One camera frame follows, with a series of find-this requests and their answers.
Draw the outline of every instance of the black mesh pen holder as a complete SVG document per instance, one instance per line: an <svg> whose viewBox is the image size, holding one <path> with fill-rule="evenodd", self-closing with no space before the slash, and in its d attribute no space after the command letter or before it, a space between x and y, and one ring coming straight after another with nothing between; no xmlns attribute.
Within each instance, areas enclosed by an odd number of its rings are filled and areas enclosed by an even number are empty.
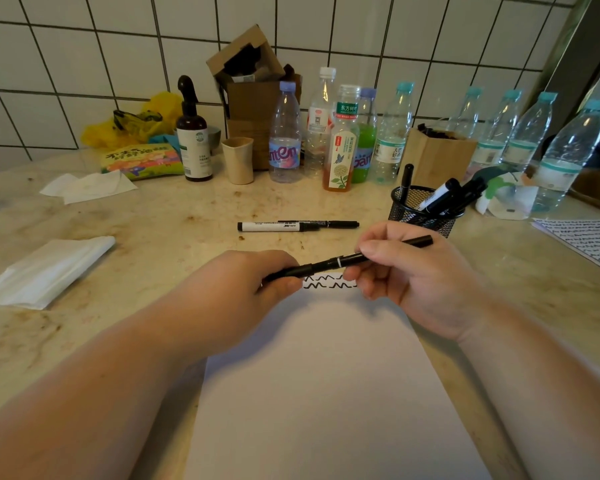
<svg viewBox="0 0 600 480"><path fill-rule="evenodd" d="M451 229L454 226L456 219L462 217L464 212L460 212L453 216L431 217L429 214L416 210L421 202L428 198L433 192L434 189L430 189L429 187L412 185L411 188L409 188L406 203L400 203L400 187L394 188L391 192L393 204L391 206L391 212L389 212L389 220L414 224L439 232L445 237L449 237L449 233L451 233Z"/></svg>

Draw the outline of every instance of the beige cup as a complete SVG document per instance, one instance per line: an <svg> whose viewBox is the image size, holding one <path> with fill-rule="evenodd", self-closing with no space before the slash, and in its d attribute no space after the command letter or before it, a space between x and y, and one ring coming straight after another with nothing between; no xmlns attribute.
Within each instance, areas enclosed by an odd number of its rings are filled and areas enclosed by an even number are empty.
<svg viewBox="0 0 600 480"><path fill-rule="evenodd" d="M222 142L229 182L235 185L253 181L253 138L236 137Z"/></svg>

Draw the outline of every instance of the bottle label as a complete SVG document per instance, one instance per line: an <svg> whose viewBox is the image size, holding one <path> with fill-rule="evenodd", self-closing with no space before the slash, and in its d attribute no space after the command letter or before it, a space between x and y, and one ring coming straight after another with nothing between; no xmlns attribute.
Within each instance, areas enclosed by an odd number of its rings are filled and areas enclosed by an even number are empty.
<svg viewBox="0 0 600 480"><path fill-rule="evenodd" d="M342 120L355 120L358 115L357 102L339 102L336 104L336 117Z"/></svg>
<svg viewBox="0 0 600 480"><path fill-rule="evenodd" d="M178 130L178 144L187 177L205 178L213 174L207 129Z"/></svg>
<svg viewBox="0 0 600 480"><path fill-rule="evenodd" d="M331 138L329 188L346 188L357 139L351 131L340 131Z"/></svg>
<svg viewBox="0 0 600 480"><path fill-rule="evenodd" d="M269 165L277 168L298 168L300 166L300 141L292 144L276 144L269 140Z"/></svg>
<svg viewBox="0 0 600 480"><path fill-rule="evenodd" d="M496 165L500 161L504 146L503 143L481 141L478 143L471 160L476 163Z"/></svg>
<svg viewBox="0 0 600 480"><path fill-rule="evenodd" d="M330 111L321 107L309 108L309 120L307 121L309 131L312 133L327 133L330 124Z"/></svg>
<svg viewBox="0 0 600 480"><path fill-rule="evenodd" d="M353 168L365 169L371 165L371 155L374 154L373 148L359 148L356 150L356 157L353 160Z"/></svg>
<svg viewBox="0 0 600 480"><path fill-rule="evenodd" d="M538 187L567 192L581 169L581 165L576 163L545 158L540 162L540 167L534 175L533 182Z"/></svg>
<svg viewBox="0 0 600 480"><path fill-rule="evenodd" d="M529 143L528 141L510 141L502 159L507 163L526 165L531 161L537 147L537 144Z"/></svg>
<svg viewBox="0 0 600 480"><path fill-rule="evenodd" d="M389 141L378 139L374 148L374 158L379 162L395 165L396 163L400 163L403 151L404 142L390 143Z"/></svg>

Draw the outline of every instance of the bottle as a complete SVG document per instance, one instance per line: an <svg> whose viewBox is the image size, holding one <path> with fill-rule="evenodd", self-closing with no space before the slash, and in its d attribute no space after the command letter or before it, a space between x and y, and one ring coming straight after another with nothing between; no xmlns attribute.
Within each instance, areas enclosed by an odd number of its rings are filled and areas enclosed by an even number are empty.
<svg viewBox="0 0 600 480"><path fill-rule="evenodd" d="M504 94L496 113L488 120L487 126L478 138L471 158L472 164L481 167L497 165L502 158L504 147L518 120L518 101L522 91L510 89Z"/></svg>
<svg viewBox="0 0 600 480"><path fill-rule="evenodd" d="M322 188L331 192L348 192L351 189L353 158L360 138L356 122L360 87L343 84L337 101L329 154L322 170Z"/></svg>
<svg viewBox="0 0 600 480"><path fill-rule="evenodd" d="M600 142L600 100L590 99L549 145L533 183L538 186L533 212L547 212L562 201Z"/></svg>
<svg viewBox="0 0 600 480"><path fill-rule="evenodd" d="M361 184L367 179L371 156L376 143L376 90L362 88L360 90L360 104L358 104L358 117L356 122L360 127L358 149L353 160L353 184Z"/></svg>
<svg viewBox="0 0 600 480"><path fill-rule="evenodd" d="M300 106L296 83L280 81L280 96L269 133L269 176L274 182L290 184L300 173Z"/></svg>
<svg viewBox="0 0 600 480"><path fill-rule="evenodd" d="M502 161L512 165L514 171L524 171L549 129L553 101L557 93L540 93L538 101L522 115L513 128L511 138L502 154Z"/></svg>
<svg viewBox="0 0 600 480"><path fill-rule="evenodd" d="M329 151L335 78L336 69L320 67L320 88L311 98L304 142L304 174L309 178L322 176L324 159Z"/></svg>
<svg viewBox="0 0 600 480"><path fill-rule="evenodd" d="M198 115L198 98L188 75L180 76L178 89L184 98L182 116L176 121L184 177L190 182L204 182L213 177L207 122Z"/></svg>
<svg viewBox="0 0 600 480"><path fill-rule="evenodd" d="M471 138L478 124L478 99L482 95L482 88L469 86L464 96L460 112L457 116L449 118L447 131L453 131L465 138Z"/></svg>
<svg viewBox="0 0 600 480"><path fill-rule="evenodd" d="M371 159L369 179L376 184L392 184L395 181L407 134L411 128L412 82L400 82L395 96L387 106L377 131L374 155Z"/></svg>

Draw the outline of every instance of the plastic water bottle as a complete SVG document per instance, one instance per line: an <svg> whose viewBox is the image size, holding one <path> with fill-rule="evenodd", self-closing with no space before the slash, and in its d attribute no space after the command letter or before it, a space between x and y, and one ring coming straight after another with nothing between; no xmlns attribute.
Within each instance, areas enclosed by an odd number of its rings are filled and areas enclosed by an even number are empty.
<svg viewBox="0 0 600 480"><path fill-rule="evenodd" d="M469 86L464 96L460 112L457 116L449 118L447 131L453 131L465 138L471 138L478 124L478 99L482 95L482 88Z"/></svg>
<svg viewBox="0 0 600 480"><path fill-rule="evenodd" d="M335 79L336 69L320 67L320 87L311 97L304 142L304 174L310 178L322 176L322 165L329 151L336 97Z"/></svg>
<svg viewBox="0 0 600 480"><path fill-rule="evenodd" d="M496 113L487 121L484 131L478 138L471 158L472 164L481 167L497 165L502 158L504 147L518 120L518 101L522 91L510 89L502 98Z"/></svg>
<svg viewBox="0 0 600 480"><path fill-rule="evenodd" d="M504 149L502 160L514 167L515 171L524 171L549 129L552 106L557 93L540 93L538 101L531 106L513 128L509 144Z"/></svg>
<svg viewBox="0 0 600 480"><path fill-rule="evenodd" d="M356 122L359 103L360 86L340 86L329 154L322 170L322 188L330 192L351 190L353 159L360 139L360 128Z"/></svg>
<svg viewBox="0 0 600 480"><path fill-rule="evenodd" d="M377 184L392 184L398 175L413 119L412 92L413 82L400 82L380 122L369 169L369 179Z"/></svg>
<svg viewBox="0 0 600 480"><path fill-rule="evenodd" d="M539 187L534 212L547 212L562 201L571 184L600 142L600 100L584 109L552 141L533 182Z"/></svg>
<svg viewBox="0 0 600 480"><path fill-rule="evenodd" d="M356 122L360 127L360 139L356 157L353 160L354 184L361 184L367 179L371 156L376 144L376 90L374 88L362 88L360 90L360 103L358 104L358 117Z"/></svg>
<svg viewBox="0 0 600 480"><path fill-rule="evenodd" d="M300 127L296 83L280 81L280 96L269 133L269 176L274 182L289 184L302 177Z"/></svg>

